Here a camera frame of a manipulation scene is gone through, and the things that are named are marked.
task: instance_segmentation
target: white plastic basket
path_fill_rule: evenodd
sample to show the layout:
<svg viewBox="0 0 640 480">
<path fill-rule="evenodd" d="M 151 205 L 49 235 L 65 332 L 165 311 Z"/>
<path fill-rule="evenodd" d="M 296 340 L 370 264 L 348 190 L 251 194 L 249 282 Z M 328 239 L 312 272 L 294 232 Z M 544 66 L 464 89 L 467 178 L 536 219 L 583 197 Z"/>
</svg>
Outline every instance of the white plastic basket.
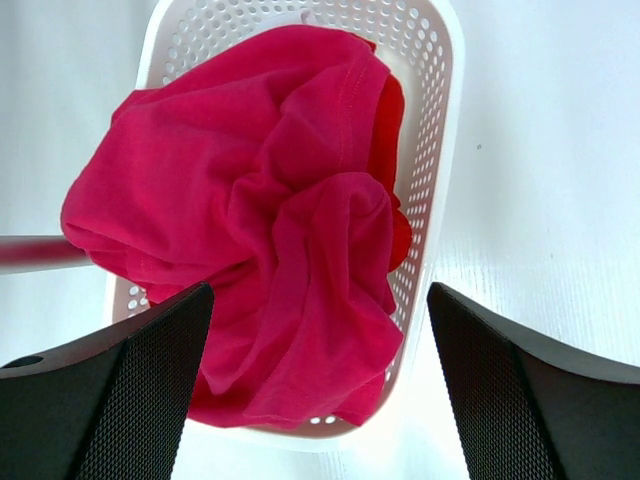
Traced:
<svg viewBox="0 0 640 480">
<path fill-rule="evenodd" d="M 395 190 L 413 229 L 413 243 L 390 282 L 398 303 L 393 321 L 405 333 L 405 342 L 387 371 L 380 408 L 363 427 L 326 417 L 310 419 L 293 432 L 189 428 L 294 450 L 323 451 L 393 423 L 397 409 L 391 404 L 397 402 L 411 370 L 427 315 L 426 291 L 458 123 L 464 40 L 453 10 L 447 3 L 426 0 L 160 0 L 147 29 L 136 87 L 161 87 L 246 38 L 265 18 L 301 8 L 310 9 L 320 24 L 375 42 L 378 57 L 403 87 L 406 111 Z M 142 289 L 110 276 L 108 322 L 137 314 L 147 305 Z"/>
</svg>

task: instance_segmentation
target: metal rod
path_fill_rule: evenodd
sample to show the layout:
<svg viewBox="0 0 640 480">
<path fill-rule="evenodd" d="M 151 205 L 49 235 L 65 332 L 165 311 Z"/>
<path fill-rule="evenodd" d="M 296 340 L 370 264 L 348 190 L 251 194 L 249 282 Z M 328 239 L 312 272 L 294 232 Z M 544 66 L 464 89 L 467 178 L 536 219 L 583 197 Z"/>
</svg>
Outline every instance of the metal rod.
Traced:
<svg viewBox="0 0 640 480">
<path fill-rule="evenodd" d="M 0 236 L 0 275 L 90 265 L 62 235 Z"/>
</svg>

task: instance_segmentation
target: mesh texture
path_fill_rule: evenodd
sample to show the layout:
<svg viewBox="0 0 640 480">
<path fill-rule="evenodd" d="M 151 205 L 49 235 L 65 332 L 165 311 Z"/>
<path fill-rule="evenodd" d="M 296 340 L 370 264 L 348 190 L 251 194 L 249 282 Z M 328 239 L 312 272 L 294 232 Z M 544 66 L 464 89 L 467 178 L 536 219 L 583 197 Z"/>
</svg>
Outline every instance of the mesh texture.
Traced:
<svg viewBox="0 0 640 480">
<path fill-rule="evenodd" d="M 128 340 L 76 478 L 171 477 L 211 315 L 202 296 Z"/>
<path fill-rule="evenodd" d="M 472 480 L 561 480 L 512 344 L 450 295 L 431 321 Z"/>
</svg>

